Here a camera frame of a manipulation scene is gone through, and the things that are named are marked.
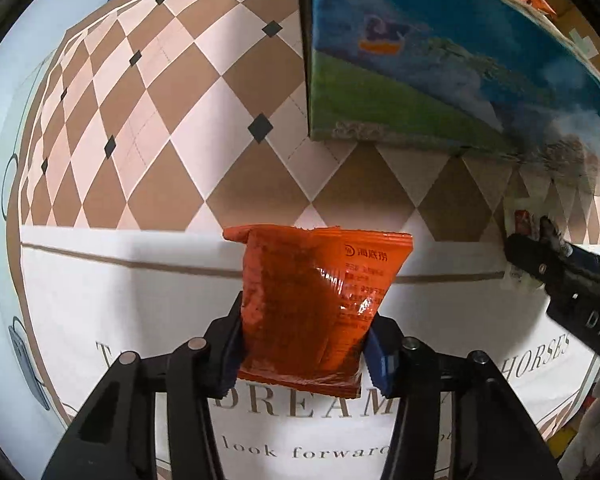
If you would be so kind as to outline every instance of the orange bag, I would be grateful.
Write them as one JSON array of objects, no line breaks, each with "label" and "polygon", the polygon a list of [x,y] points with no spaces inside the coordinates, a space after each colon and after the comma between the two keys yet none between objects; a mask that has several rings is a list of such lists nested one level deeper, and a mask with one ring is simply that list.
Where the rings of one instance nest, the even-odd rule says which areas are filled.
[{"label": "orange bag", "polygon": [[363,339],[413,251],[411,235],[259,224],[223,236],[247,245],[239,377],[359,396]]}]

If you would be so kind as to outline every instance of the plastic packaging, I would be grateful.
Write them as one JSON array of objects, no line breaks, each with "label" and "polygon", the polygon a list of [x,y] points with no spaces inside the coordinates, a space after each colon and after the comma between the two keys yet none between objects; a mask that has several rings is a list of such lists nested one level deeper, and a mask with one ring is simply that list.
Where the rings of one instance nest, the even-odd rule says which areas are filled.
[{"label": "plastic packaging", "polygon": [[247,246],[239,376],[328,396],[360,394],[364,336],[413,238],[405,233],[302,230],[269,224],[224,230]]}]

